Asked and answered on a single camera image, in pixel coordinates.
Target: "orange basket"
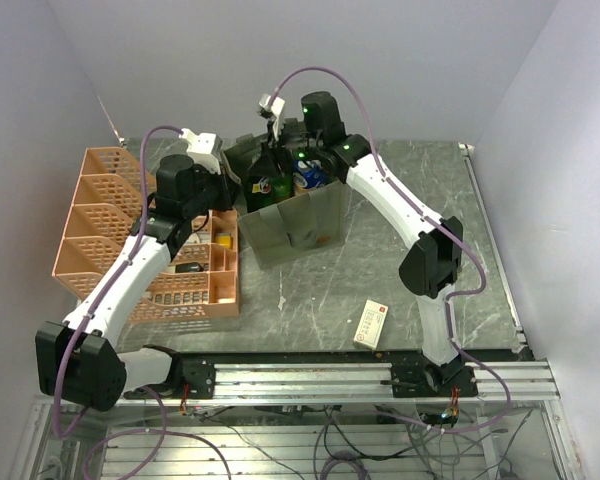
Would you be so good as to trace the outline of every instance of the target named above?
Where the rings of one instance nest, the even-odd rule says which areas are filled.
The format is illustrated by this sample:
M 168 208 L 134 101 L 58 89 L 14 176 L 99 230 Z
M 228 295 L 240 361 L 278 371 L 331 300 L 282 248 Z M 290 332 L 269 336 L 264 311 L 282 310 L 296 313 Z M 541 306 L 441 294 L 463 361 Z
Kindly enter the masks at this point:
M 155 178 L 149 174 L 147 185 L 150 191 L 155 190 Z M 126 150 L 87 149 L 53 268 L 53 276 L 79 299 L 91 293 L 120 254 L 133 219 L 142 210 L 139 188 L 140 165 Z M 194 229 L 204 220 L 196 218 Z M 136 305 L 129 322 L 238 315 L 235 211 L 210 211 L 209 221 L 197 237 L 210 241 L 218 233 L 230 235 L 231 248 L 215 243 L 185 244 L 171 265 L 197 262 L 204 272 L 175 273 L 171 269 L 161 273 Z

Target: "green bottle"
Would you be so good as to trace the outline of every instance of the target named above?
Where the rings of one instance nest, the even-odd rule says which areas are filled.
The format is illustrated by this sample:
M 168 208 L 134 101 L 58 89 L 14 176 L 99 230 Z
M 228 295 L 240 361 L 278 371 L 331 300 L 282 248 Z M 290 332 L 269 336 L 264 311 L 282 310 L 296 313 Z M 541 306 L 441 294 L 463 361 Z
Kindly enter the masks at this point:
M 273 190 L 274 202 L 280 203 L 288 198 L 291 198 L 291 192 L 293 188 L 293 177 L 291 175 L 272 178 L 270 183 Z
M 271 183 L 267 177 L 249 177 L 244 189 L 247 201 L 247 212 L 255 212 L 261 208 L 273 205 Z

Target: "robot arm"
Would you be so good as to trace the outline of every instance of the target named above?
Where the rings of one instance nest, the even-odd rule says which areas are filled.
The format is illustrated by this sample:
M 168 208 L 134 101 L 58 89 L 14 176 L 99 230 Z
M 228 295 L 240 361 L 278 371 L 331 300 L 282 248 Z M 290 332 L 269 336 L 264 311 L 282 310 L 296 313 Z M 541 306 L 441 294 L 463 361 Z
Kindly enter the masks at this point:
M 67 367 L 62 398 L 99 411 L 113 407 L 123 392 L 144 385 L 166 384 L 177 390 L 182 364 L 177 352 L 145 346 L 117 355 L 114 347 L 129 315 L 145 291 L 176 256 L 192 233 L 192 221 L 210 209 L 229 210 L 239 191 L 232 180 L 221 142 L 211 134 L 183 132 L 189 155 L 169 155 L 156 174 L 155 208 L 149 210 L 138 252 L 130 260 L 140 230 L 140 219 L 131 229 L 122 252 L 87 297 L 62 324 L 46 322 L 36 334 L 38 377 L 43 393 L 53 395 L 61 359 L 69 339 L 85 316 L 91 316 Z M 93 315 L 89 307 L 109 279 L 119 277 Z
M 416 295 L 423 330 L 422 353 L 433 364 L 442 366 L 450 363 L 458 355 L 457 350 L 450 342 L 447 320 L 444 312 L 444 299 L 455 289 L 455 286 L 453 283 L 436 285 L 438 282 L 435 282 L 436 279 L 429 274 L 433 272 L 426 272 L 426 263 L 427 261 L 432 263 L 431 267 L 433 268 L 430 268 L 429 270 L 438 270 L 445 264 L 452 267 L 448 269 L 449 271 L 446 271 L 447 269 L 445 269 L 444 272 L 439 273 L 447 273 L 447 275 L 450 275 L 451 278 L 455 280 L 455 275 L 457 275 L 457 263 L 459 262 L 459 252 L 456 258 L 442 258 L 441 255 L 443 255 L 444 252 L 441 251 L 432 251 L 432 255 L 429 259 L 422 258 L 422 255 L 419 255 L 422 253 L 423 243 L 428 243 L 427 240 L 433 240 L 433 242 L 430 242 L 429 244 L 429 247 L 433 247 L 433 250 L 439 249 L 438 241 L 442 241 L 440 249 L 451 247 L 451 250 L 453 251 L 455 245 L 445 245 L 446 242 L 444 242 L 444 239 L 436 238 L 438 237 L 436 235 L 436 230 L 432 225 L 422 219 L 424 216 L 441 218 L 440 214 L 420 202 L 417 197 L 415 197 L 415 195 L 391 173 L 384 162 L 382 162 L 382 159 L 380 159 L 380 162 L 385 171 L 384 176 L 380 175 L 375 159 L 369 154 L 358 160 L 355 166 L 349 168 L 346 184 L 353 190 L 361 193 L 378 209 L 382 216 L 384 216 L 396 232 L 398 232 L 400 238 L 407 247 L 409 253 L 400 267 L 400 277 L 402 278 L 403 283 L 405 283 L 405 286 L 411 291 L 422 291 L 422 293 Z M 392 183 L 397 188 L 401 189 L 410 198 L 418 202 L 420 208 L 424 211 L 423 216 L 417 215 L 394 189 L 388 188 L 387 182 L 389 179 L 392 180 Z M 452 318 L 452 328 L 455 336 L 455 318 Z
M 416 295 L 423 329 L 423 354 L 437 370 L 438 379 L 434 383 L 444 383 L 462 367 L 451 342 L 455 337 L 455 317 L 452 310 L 449 326 L 444 300 L 455 289 L 461 250 L 424 218 L 438 220 L 459 239 L 462 239 L 462 224 L 456 217 L 443 219 L 421 202 L 391 173 L 382 158 L 374 158 L 364 137 L 347 135 L 337 103 L 328 92 L 305 95 L 301 100 L 304 128 L 298 129 L 293 124 L 277 135 L 281 109 L 267 110 L 268 98 L 264 96 L 260 103 L 264 110 L 261 115 L 269 119 L 270 125 L 268 145 L 260 161 L 276 162 L 277 169 L 284 171 L 289 169 L 289 159 L 318 160 L 324 170 L 367 198 L 400 235 L 408 250 L 399 268 L 400 279 Z M 404 196 L 422 213 L 417 213 Z

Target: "table surface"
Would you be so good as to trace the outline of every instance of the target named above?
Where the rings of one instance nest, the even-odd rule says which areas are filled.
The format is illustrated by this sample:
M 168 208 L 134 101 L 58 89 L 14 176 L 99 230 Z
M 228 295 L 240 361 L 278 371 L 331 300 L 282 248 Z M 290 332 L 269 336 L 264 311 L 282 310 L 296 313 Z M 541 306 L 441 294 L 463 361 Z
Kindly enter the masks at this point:
M 512 307 L 458 145 L 381 141 L 379 147 L 386 164 L 415 195 L 444 217 L 455 215 L 462 221 L 465 241 L 485 266 L 487 289 L 454 299 L 461 344 L 516 348 Z M 138 158 L 139 141 L 129 140 L 127 148 Z M 150 142 L 149 170 L 155 171 L 163 156 L 184 150 L 178 140 Z M 422 328 L 415 296 L 398 277 L 406 253 L 380 213 L 351 192 L 343 247 L 262 271 L 241 238 L 239 317 L 127 325 L 118 350 L 135 350 L 147 343 L 188 352 L 356 350 L 352 340 L 368 299 L 389 307 L 378 349 L 418 349 Z M 474 288 L 479 277 L 466 255 L 462 265 L 457 288 Z

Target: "wire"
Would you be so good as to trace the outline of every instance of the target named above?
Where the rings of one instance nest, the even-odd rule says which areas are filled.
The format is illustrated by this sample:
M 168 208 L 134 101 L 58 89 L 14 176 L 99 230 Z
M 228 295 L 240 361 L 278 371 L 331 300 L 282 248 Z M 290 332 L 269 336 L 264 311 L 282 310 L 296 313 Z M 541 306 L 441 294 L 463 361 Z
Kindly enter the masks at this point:
M 458 445 L 458 436 L 452 435 L 453 444 L 456 446 L 456 458 L 458 459 L 458 463 L 453 462 L 451 465 L 451 480 L 456 480 L 456 465 L 460 463 L 460 445 Z
M 142 138 L 142 143 L 140 144 L 140 187 L 142 189 L 142 215 L 140 216 L 140 230 L 136 235 L 136 241 L 129 252 L 129 258 L 126 262 L 120 264 L 120 266 L 116 269 L 115 272 L 109 277 L 109 280 L 104 284 L 104 286 L 100 289 L 100 291 L 96 294 L 93 302 L 87 309 L 87 314 L 82 318 L 82 321 L 78 325 L 78 328 L 73 332 L 67 346 L 62 355 L 62 359 L 60 360 L 60 365 L 58 367 L 58 375 L 56 376 L 56 384 L 53 392 L 53 408 L 52 408 L 52 428 L 54 434 L 64 440 L 71 436 L 73 431 L 76 429 L 84 415 L 87 413 L 88 408 L 83 408 L 80 413 L 73 419 L 67 430 L 62 431 L 62 425 L 60 422 L 61 417 L 61 401 L 62 401 L 62 389 L 64 387 L 64 379 L 67 373 L 67 367 L 69 366 L 69 359 L 73 354 L 73 351 L 76 348 L 78 340 L 80 336 L 84 333 L 87 325 L 95 315 L 96 309 L 107 295 L 111 287 L 116 283 L 118 278 L 122 275 L 127 266 L 134 259 L 138 251 L 140 250 L 140 246 L 142 243 L 142 239 L 144 237 L 145 228 L 147 225 L 147 216 L 148 216 L 148 195 L 147 195 L 147 171 L 146 171 L 146 149 L 147 142 L 151 135 L 153 135 L 158 130 L 171 130 L 177 133 L 182 133 L 182 131 L 176 127 L 172 127 L 170 125 L 160 125 L 158 127 L 152 128 L 149 130 L 145 136 Z
M 296 474 L 297 476 L 299 476 L 299 477 L 300 477 L 302 480 L 306 480 L 306 479 L 305 479 L 305 478 L 302 476 L 302 474 L 301 474 L 300 472 L 298 472 L 298 471 L 297 471 L 297 470 L 295 470 L 294 468 L 291 468 L 289 465 L 286 465 L 286 464 L 282 463 L 280 460 L 278 460 L 278 459 L 276 459 L 276 458 L 272 457 L 272 456 L 271 456 L 271 455 L 269 455 L 267 452 L 265 452 L 265 451 L 264 451 L 264 449 L 263 449 L 261 446 L 259 446 L 259 445 L 256 445 L 255 443 L 253 443 L 253 442 L 250 442 L 249 440 L 247 440 L 246 438 L 244 438 L 244 437 L 243 437 L 243 436 L 240 434 L 240 432 L 239 432 L 238 430 L 236 430 L 234 427 L 232 427 L 231 425 L 227 425 L 226 423 L 224 423 L 224 422 L 221 422 L 220 420 L 212 420 L 212 419 L 211 419 L 211 417 L 205 417 L 204 419 L 201 419 L 201 421 L 202 421 L 202 422 L 204 422 L 205 420 L 210 420 L 210 421 L 212 421 L 212 422 L 214 422 L 214 423 L 219 423 L 220 425 L 222 425 L 222 426 L 224 426 L 224 427 L 227 427 L 228 429 L 232 430 L 232 431 L 233 431 L 233 433 L 235 433 L 235 434 L 236 434 L 236 435 L 237 435 L 237 436 L 240 438 L 240 440 L 242 440 L 244 443 L 246 443 L 246 444 L 247 444 L 247 445 L 249 445 L 250 447 L 252 447 L 252 448 L 255 448 L 256 450 L 258 450 L 258 451 L 259 451 L 261 454 L 263 454 L 263 455 L 264 455 L 265 457 L 267 457 L 269 460 L 271 460 L 271 461 L 272 461 L 272 462 L 274 462 L 274 463 L 277 463 L 277 464 L 278 464 L 278 465 L 280 465 L 281 467 L 284 467 L 284 468 L 286 468 L 286 469 L 287 469 L 287 470 L 289 470 L 290 472 L 293 472 L 294 474 Z
M 529 419 L 529 417 L 531 416 L 531 414 L 533 412 L 534 412 L 534 410 L 529 410 L 527 412 L 527 414 L 524 416 L 524 418 L 522 419 L 522 421 L 520 422 L 520 425 L 518 425 L 518 428 L 516 428 L 516 430 L 513 432 L 513 435 L 511 435 L 511 438 L 509 439 L 509 443 L 507 444 L 507 448 L 504 449 L 504 453 L 500 457 L 500 461 L 498 463 L 496 463 L 495 465 L 491 465 L 490 467 L 485 468 L 481 473 L 479 473 L 478 475 L 473 477 L 471 480 L 476 480 L 476 479 L 480 478 L 482 475 L 484 475 L 485 473 L 487 473 L 492 468 L 499 468 L 500 465 L 502 465 L 502 462 L 504 462 L 504 459 L 507 456 L 507 453 L 509 453 L 509 449 L 511 448 L 511 445 L 513 445 L 513 442 L 516 439 L 516 436 L 518 435 L 518 432 L 520 432 L 520 429 L 527 422 L 527 420 Z M 500 476 L 500 472 L 496 473 L 496 478 L 498 478 L 498 476 Z
M 200 419 L 200 421 L 203 422 L 205 420 L 211 420 L 212 418 L 217 417 L 218 415 L 226 412 L 227 410 L 231 410 L 232 408 L 234 408 L 234 407 L 225 407 L 225 408 L 221 409 L 219 412 L 214 413 L 213 415 L 207 415 L 207 412 L 204 412 L 204 413 L 193 412 L 193 416 Z
M 89 476 L 89 472 L 88 472 L 89 464 L 93 460 L 93 457 L 95 456 L 95 454 L 100 449 L 102 449 L 105 445 L 107 445 L 107 443 L 109 443 L 111 440 L 114 440 L 119 437 L 126 437 L 127 435 L 140 435 L 140 434 L 159 435 L 158 442 L 153 447 L 153 449 L 151 450 L 151 453 L 149 453 L 147 458 L 145 458 L 142 462 L 140 462 L 140 464 L 137 467 L 135 467 L 133 470 L 131 470 L 126 475 L 123 475 L 122 477 L 120 477 L 118 480 L 128 480 L 129 478 L 133 477 L 136 473 L 138 473 L 140 470 L 142 470 L 144 467 L 146 467 L 158 453 L 158 450 L 162 446 L 162 442 L 164 442 L 164 439 L 167 435 L 174 436 L 174 437 L 192 438 L 194 440 L 198 440 L 199 442 L 204 443 L 209 448 L 213 449 L 213 451 L 216 452 L 218 454 L 218 456 L 220 457 L 220 460 L 222 460 L 222 463 L 224 464 L 224 468 L 227 471 L 227 477 L 229 478 L 229 480 L 231 480 L 231 470 L 229 470 L 229 464 L 227 463 L 227 460 L 224 458 L 224 455 L 222 455 L 222 452 L 220 451 L 220 449 L 218 447 L 216 447 L 210 441 L 208 441 L 198 435 L 194 435 L 193 433 L 181 433 L 181 432 L 168 431 L 167 430 L 167 409 L 165 408 L 164 403 L 162 403 L 162 399 L 160 398 L 160 395 L 158 395 L 154 390 L 152 390 L 149 387 L 142 387 L 142 390 L 147 392 L 158 402 L 158 405 L 160 407 L 160 416 L 162 417 L 162 428 L 160 430 L 153 429 L 153 428 L 134 428 L 131 430 L 126 430 L 124 432 L 115 433 L 113 435 L 110 435 L 110 436 L 100 440 L 98 443 L 96 443 L 93 446 L 93 448 L 91 450 L 89 450 L 89 453 L 87 453 L 87 456 L 84 459 L 84 463 L 82 464 L 82 475 L 84 476 L 85 480 L 93 480 Z
M 447 230 L 445 227 L 443 227 L 439 222 L 437 222 L 436 220 L 432 219 L 431 217 L 425 215 L 422 208 L 420 208 L 416 204 L 416 202 L 412 198 L 410 198 L 409 195 L 405 191 L 403 191 L 401 188 L 398 187 L 398 185 L 393 181 L 393 178 L 391 176 L 387 175 L 388 172 L 385 171 L 383 162 L 380 159 L 380 156 L 378 155 L 378 151 L 376 149 L 375 138 L 373 135 L 373 129 L 371 128 L 371 120 L 369 118 L 369 114 L 367 113 L 367 109 L 365 108 L 364 103 L 362 102 L 362 99 L 360 98 L 360 95 L 358 95 L 358 92 L 355 90 L 355 88 L 353 88 L 353 85 L 351 85 L 351 83 L 349 83 L 349 81 L 346 78 L 344 78 L 342 75 L 340 75 L 338 72 L 336 72 L 330 68 L 319 67 L 319 66 L 303 67 L 303 68 L 294 70 L 293 72 L 289 73 L 286 77 L 284 77 L 282 79 L 282 81 L 278 84 L 278 86 L 275 88 L 275 90 L 273 91 L 273 94 L 269 97 L 269 101 L 267 102 L 267 107 L 270 108 L 271 105 L 273 105 L 273 102 L 280 94 L 280 90 L 282 89 L 282 87 L 284 87 L 286 85 L 286 83 L 289 80 L 291 80 L 293 77 L 295 77 L 299 73 L 306 72 L 306 71 L 318 71 L 318 72 L 327 73 L 327 74 L 331 75 L 332 77 L 335 77 L 338 80 L 340 80 L 340 82 L 342 82 L 342 84 L 347 88 L 347 90 L 349 90 L 349 93 L 351 93 L 351 95 L 355 99 L 356 103 L 358 104 L 358 108 L 360 109 L 360 113 L 362 114 L 362 119 L 364 120 L 365 126 L 367 128 L 367 134 L 369 136 L 369 145 L 371 147 L 371 154 L 373 155 L 373 159 L 375 161 L 376 167 L 377 167 L 380 175 L 387 182 L 387 184 L 389 186 L 391 186 L 391 188 L 418 215 L 420 215 L 422 217 L 423 220 L 425 220 L 426 222 L 431 224 L 434 228 L 438 229 L 443 235 L 445 235 L 447 238 L 449 238 L 449 240 L 451 240 L 454 244 L 456 244 L 458 247 L 460 247 L 460 249 L 471 259 L 471 261 L 476 266 L 476 269 L 478 270 L 478 274 L 480 276 L 480 285 L 473 290 L 461 290 L 461 291 L 457 291 L 457 292 L 451 292 L 445 297 L 445 317 L 446 317 L 446 322 L 447 322 L 447 333 L 449 334 L 449 341 L 451 342 L 451 345 L 458 352 L 458 354 L 460 356 L 462 356 L 465 360 L 475 363 L 476 365 L 478 365 L 480 367 L 480 369 L 486 370 L 487 372 L 489 372 L 502 385 L 502 388 L 503 388 L 505 396 L 506 396 L 506 406 L 498 415 L 487 420 L 483 424 L 475 425 L 472 427 L 467 427 L 464 429 L 458 429 L 458 430 L 445 430 L 445 433 L 458 434 L 458 433 L 474 432 L 474 431 L 478 431 L 484 427 L 493 425 L 494 423 L 496 423 L 496 422 L 500 421 L 502 418 L 504 418 L 504 416 L 513 408 L 513 403 L 511 401 L 511 392 L 510 392 L 509 387 L 507 386 L 506 382 L 504 381 L 504 379 L 500 375 L 498 375 L 498 373 L 494 369 L 492 369 L 485 363 L 481 362 L 477 358 L 469 355 L 467 352 L 465 352 L 460 347 L 460 345 L 458 345 L 458 343 L 455 340 L 455 332 L 453 329 L 453 321 L 452 321 L 452 309 L 451 309 L 451 303 L 450 303 L 451 299 L 454 297 L 461 296 L 461 295 L 462 296 L 475 295 L 475 294 L 483 292 L 485 290 L 485 288 L 487 288 L 487 276 L 485 274 L 484 268 L 480 264 L 480 260 L 478 260 L 478 258 L 475 256 L 475 254 L 473 253 L 471 248 L 469 248 L 469 246 L 466 243 L 464 243 L 462 240 L 457 238 L 449 230 Z M 412 418 L 404 417 L 404 416 L 399 416 L 399 417 L 394 417 L 394 418 L 398 418 L 402 421 L 413 423 L 415 425 L 420 425 L 423 427 L 427 426 L 423 422 L 420 422 L 420 421 L 412 419 Z M 442 431 L 442 429 L 440 429 L 438 427 L 430 427 L 430 428 L 432 428 L 436 432 Z
M 439 437 L 440 437 L 440 440 L 438 440 L 438 453 L 440 454 L 440 457 L 442 457 L 442 434 L 440 434 Z M 458 458 L 456 458 L 453 461 L 451 466 L 455 465 L 456 462 L 460 463 L 460 460 Z M 440 462 L 440 476 L 442 478 L 444 478 L 444 463 L 442 463 L 442 462 Z
M 328 458 L 322 470 L 320 471 L 320 480 L 327 480 L 331 470 L 340 464 L 349 465 L 358 474 L 358 480 L 371 480 L 371 475 L 364 467 L 363 463 L 353 453 L 346 450 L 336 452 L 331 458 Z
M 156 198 L 156 192 L 151 192 L 147 197 L 147 205 L 151 205 L 151 202 Z
M 38 472 L 38 474 L 36 475 L 36 477 L 39 477 L 40 475 L 42 475 L 43 473 L 47 473 L 49 470 L 53 470 L 54 468 L 56 468 L 56 465 L 49 465 L 47 468 L 45 468 L 44 470 Z
M 437 476 L 431 468 L 431 462 L 429 462 L 429 459 L 426 458 L 423 453 L 420 453 L 420 450 L 418 450 L 418 448 L 416 446 L 418 442 L 416 442 L 416 439 L 413 438 L 413 432 L 411 431 L 411 428 L 412 428 L 411 425 L 407 425 L 407 436 L 409 437 L 409 442 L 411 443 L 411 445 L 413 445 L 413 448 L 416 452 L 416 455 L 418 456 L 418 459 L 420 460 L 422 465 L 424 465 L 424 468 L 426 469 L 427 473 L 433 475 L 434 477 Z
M 204 219 L 204 223 L 202 225 L 200 225 L 198 228 L 196 228 L 193 233 L 198 233 L 200 230 L 202 230 L 204 227 L 207 226 L 207 223 L 209 223 L 209 210 L 207 210 L 207 216 Z
M 431 465 L 431 462 L 429 462 L 429 460 L 434 460 L 434 461 L 438 462 L 438 463 L 440 464 L 440 466 L 447 466 L 447 467 L 452 467 L 452 466 L 454 466 L 454 465 L 458 465 L 458 464 L 460 463 L 460 461 L 461 461 L 461 460 L 460 460 L 460 455 L 457 455 L 457 456 L 455 456 L 455 457 L 454 457 L 454 459 L 453 459 L 453 461 L 451 461 L 451 462 L 446 462 L 446 461 L 444 461 L 444 460 L 443 460 L 443 459 L 444 459 L 444 456 L 442 455 L 442 452 L 440 452 L 440 453 L 439 453 L 439 455 L 432 454 L 432 453 L 429 451 L 429 449 L 427 448 L 427 445 L 426 445 L 426 444 L 427 444 L 428 442 L 423 442 L 423 441 L 422 441 L 422 439 L 423 439 L 423 434 L 422 434 L 422 432 L 419 432 L 419 433 L 418 433 L 418 437 L 419 437 L 419 439 L 420 439 L 420 442 L 421 442 L 421 446 L 422 446 L 422 449 L 423 449 L 424 456 L 427 458 L 427 463 L 428 463 L 429 465 Z M 467 449 L 467 451 L 471 450 L 473 447 L 474 447 L 474 446 L 472 445 L 471 447 L 469 447 L 469 448 Z
M 180 415 L 188 415 L 187 413 L 187 399 L 189 398 L 189 384 L 184 384 L 184 392 L 182 394 L 182 400 L 180 400 Z
M 528 411 L 527 411 L 527 413 L 533 412 L 534 410 L 536 410 L 536 409 L 535 409 L 535 408 L 532 408 L 531 410 L 528 410 Z M 435 460 L 435 461 L 437 461 L 437 462 L 439 462 L 439 463 L 442 463 L 442 464 L 444 464 L 444 465 L 447 465 L 447 466 L 450 466 L 450 467 L 452 467 L 452 468 L 453 468 L 453 467 L 457 466 L 457 465 L 460 463 L 460 457 L 462 457 L 462 456 L 463 456 L 465 453 L 467 453 L 467 452 L 468 452 L 469 450 L 471 450 L 472 448 L 479 448 L 480 450 L 483 450 L 483 451 L 484 451 L 484 447 L 482 446 L 482 444 L 481 444 L 480 442 L 482 442 L 482 440 L 484 440 L 485 438 L 488 438 L 488 437 L 490 437 L 490 436 L 491 436 L 491 435 L 493 435 L 494 433 L 499 433 L 499 432 L 498 432 L 497 430 L 495 430 L 495 431 L 490 431 L 490 432 L 489 432 L 489 433 L 487 433 L 486 435 L 484 435 L 484 436 L 480 437 L 478 440 L 474 440 L 474 439 L 472 439 L 471 437 L 467 437 L 466 435 L 463 435 L 463 434 L 459 434 L 459 435 L 453 435 L 453 436 L 452 436 L 452 438 L 453 438 L 453 441 L 454 441 L 454 443 L 456 444 L 456 447 L 458 448 L 458 453 L 457 453 L 457 455 L 456 455 L 455 459 L 453 460 L 453 462 L 445 462 L 445 461 L 443 461 L 443 460 L 442 460 L 442 458 L 443 458 L 442 456 L 436 456 L 436 455 L 432 455 L 432 454 L 429 452 L 428 448 L 427 448 L 427 443 L 429 443 L 429 442 L 422 442 L 422 433 L 420 433 L 420 434 L 419 434 L 419 436 L 420 436 L 420 439 L 421 439 L 421 445 L 422 445 L 422 447 L 424 448 L 425 455 L 427 456 L 427 458 L 431 458 L 431 459 L 433 459 L 433 460 Z M 462 451 L 460 451 L 460 450 L 459 450 L 459 448 L 460 448 L 460 447 L 458 446 L 458 444 L 457 444 L 457 441 L 456 441 L 457 437 L 460 437 L 460 438 L 462 438 L 462 439 L 466 440 L 467 442 L 471 443 L 471 446 L 470 446 L 470 447 L 468 447 L 468 448 L 466 448 L 466 449 L 464 449 L 464 450 L 462 450 Z M 510 460 L 510 459 L 507 457 L 507 454 L 506 454 L 506 452 L 505 452 L 505 454 L 504 454 L 504 455 L 502 455 L 502 459 L 507 461 L 507 463 L 509 464 L 509 471 L 510 471 L 510 472 L 513 472 L 513 463 L 512 463 L 512 462 L 511 462 L 511 460 Z
M 327 415 L 327 418 L 331 418 L 332 416 L 333 416 L 333 409 L 331 410 L 331 413 Z M 392 460 L 394 458 L 406 458 L 406 456 L 403 454 L 414 449 L 414 447 L 411 446 L 411 447 L 403 448 L 402 450 L 399 450 L 391 455 L 369 455 L 369 454 L 366 454 L 366 453 L 360 451 L 353 443 L 351 443 L 351 441 L 347 438 L 347 436 L 344 434 L 344 432 L 338 425 L 338 420 L 335 418 L 333 421 L 333 426 L 336 428 L 336 430 L 338 430 L 338 432 L 340 433 L 340 436 L 347 443 L 347 445 L 349 445 L 351 450 L 353 450 L 354 452 L 356 452 L 358 454 L 358 458 L 361 460 L 374 460 L 376 462 L 383 462 L 386 460 Z M 324 443 L 324 449 L 327 451 L 327 454 L 329 456 L 333 457 L 333 455 L 327 445 L 327 435 L 328 434 L 329 434 L 329 424 L 327 424 L 327 428 L 324 431 L 323 443 Z

